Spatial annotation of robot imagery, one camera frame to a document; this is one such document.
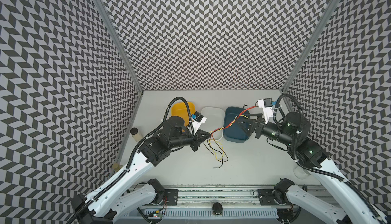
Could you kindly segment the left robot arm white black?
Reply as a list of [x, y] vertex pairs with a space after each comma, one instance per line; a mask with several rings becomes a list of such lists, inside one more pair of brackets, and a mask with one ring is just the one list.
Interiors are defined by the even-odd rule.
[[[186, 105], [188, 125], [179, 116], [169, 117], [176, 101]], [[128, 163], [109, 180], [86, 196], [75, 195], [74, 210], [67, 223], [114, 224], [123, 215], [146, 204], [163, 202], [165, 188], [157, 179], [151, 179], [140, 189], [129, 191], [142, 175], [156, 167], [172, 152], [189, 146], [196, 152], [211, 134], [200, 129], [207, 118], [199, 112], [191, 113], [183, 97], [174, 98], [168, 105], [159, 126], [144, 136], [134, 147]]]

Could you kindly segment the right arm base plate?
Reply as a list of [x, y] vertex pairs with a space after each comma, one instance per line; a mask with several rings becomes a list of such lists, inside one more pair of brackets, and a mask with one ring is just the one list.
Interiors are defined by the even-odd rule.
[[286, 194], [280, 190], [258, 189], [257, 193], [261, 206], [286, 206], [289, 204]]

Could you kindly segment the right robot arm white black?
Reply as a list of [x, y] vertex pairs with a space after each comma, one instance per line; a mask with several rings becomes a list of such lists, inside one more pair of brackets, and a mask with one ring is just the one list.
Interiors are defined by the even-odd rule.
[[257, 101], [260, 114], [241, 112], [236, 122], [247, 134], [265, 136], [284, 144], [287, 153], [299, 168], [315, 177], [336, 200], [333, 206], [306, 192], [289, 179], [282, 179], [274, 187], [275, 202], [293, 204], [327, 224], [389, 224], [391, 217], [376, 208], [341, 173], [331, 155], [308, 137], [310, 124], [304, 117], [301, 104], [291, 94]]

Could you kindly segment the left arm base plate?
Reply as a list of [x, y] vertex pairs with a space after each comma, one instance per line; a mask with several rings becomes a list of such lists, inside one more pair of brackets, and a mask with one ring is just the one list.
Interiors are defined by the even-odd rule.
[[178, 201], [178, 189], [165, 189], [164, 191], [159, 191], [154, 200], [152, 201], [152, 205], [168, 205], [168, 206], [176, 206]]

